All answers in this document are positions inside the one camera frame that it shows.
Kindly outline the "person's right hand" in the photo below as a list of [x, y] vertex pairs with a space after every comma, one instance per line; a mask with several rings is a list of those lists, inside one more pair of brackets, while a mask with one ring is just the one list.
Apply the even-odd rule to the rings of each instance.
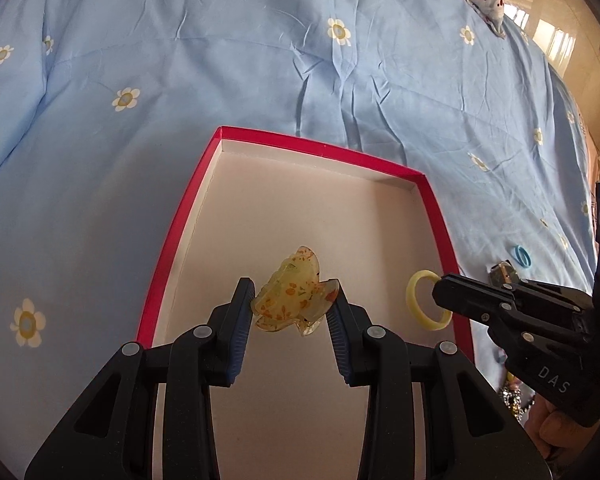
[[583, 427], [537, 394], [524, 429], [544, 458], [578, 455], [591, 441], [600, 422]]

